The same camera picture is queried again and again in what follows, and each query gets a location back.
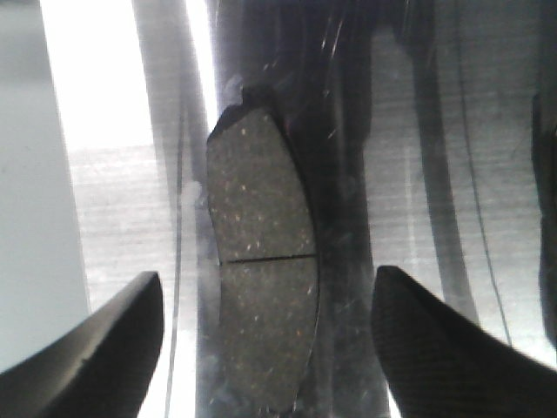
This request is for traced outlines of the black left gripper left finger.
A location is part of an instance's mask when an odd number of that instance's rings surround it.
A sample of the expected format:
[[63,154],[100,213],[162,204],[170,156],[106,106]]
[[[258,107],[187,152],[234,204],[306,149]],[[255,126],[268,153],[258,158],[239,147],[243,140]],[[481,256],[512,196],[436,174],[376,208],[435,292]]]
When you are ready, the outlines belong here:
[[160,279],[143,272],[66,335],[1,374],[1,415],[138,416],[163,334]]

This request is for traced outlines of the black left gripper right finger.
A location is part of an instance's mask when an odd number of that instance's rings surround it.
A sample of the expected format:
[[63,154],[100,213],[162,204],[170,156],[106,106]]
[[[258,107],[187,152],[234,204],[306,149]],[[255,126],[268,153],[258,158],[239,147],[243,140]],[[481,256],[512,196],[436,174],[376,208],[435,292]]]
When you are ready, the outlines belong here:
[[556,373],[438,300],[396,266],[377,270],[380,366],[404,417],[554,417]]

